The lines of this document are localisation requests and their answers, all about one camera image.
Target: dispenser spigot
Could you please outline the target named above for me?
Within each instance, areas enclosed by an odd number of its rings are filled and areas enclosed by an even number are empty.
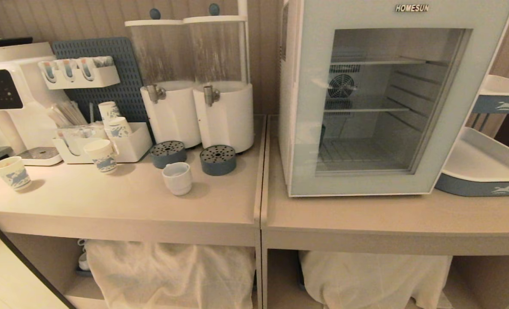
[[[148,90],[150,100],[154,103],[157,103],[157,100],[164,100],[167,97],[167,91],[160,86],[147,85],[146,90]]]
[[[220,91],[218,89],[213,90],[212,85],[203,87],[203,92],[205,92],[205,103],[209,107],[212,107],[213,103],[220,100]]]

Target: glass door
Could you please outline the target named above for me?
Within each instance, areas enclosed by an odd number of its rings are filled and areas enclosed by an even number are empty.
[[[280,133],[292,146],[282,148],[289,195],[431,192],[509,0],[428,0],[424,12],[389,0],[300,4],[299,39],[286,47],[298,55],[290,135]]]
[[[413,174],[469,35],[335,30],[317,175]]]

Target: white ceramic cup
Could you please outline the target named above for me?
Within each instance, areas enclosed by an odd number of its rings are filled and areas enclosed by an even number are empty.
[[[27,188],[31,184],[21,157],[0,160],[0,176],[15,191]]]
[[[110,139],[115,137],[127,137],[133,133],[125,117],[116,117],[107,121],[106,132]]]
[[[192,177],[189,164],[185,162],[167,164],[161,174],[172,194],[180,196],[190,192]]]
[[[107,125],[107,122],[110,119],[121,117],[119,108],[117,108],[117,105],[115,105],[115,102],[113,102],[112,100],[109,102],[98,104],[98,109],[100,110],[100,116],[102,116],[102,121],[104,122],[104,125]]]
[[[99,139],[90,142],[83,147],[85,153],[92,159],[98,171],[104,174],[111,174],[117,169],[115,157],[118,155],[113,148],[111,141]]]

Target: coffee machine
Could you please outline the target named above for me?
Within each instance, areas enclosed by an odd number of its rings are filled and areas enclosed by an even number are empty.
[[[0,47],[0,156],[18,155],[35,166],[62,160],[47,109],[69,99],[63,90],[49,90],[37,68],[39,61],[55,59],[48,43]]]

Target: white tray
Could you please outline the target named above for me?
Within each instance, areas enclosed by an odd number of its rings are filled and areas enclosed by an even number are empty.
[[[436,188],[465,196],[509,195],[509,147],[464,127]]]

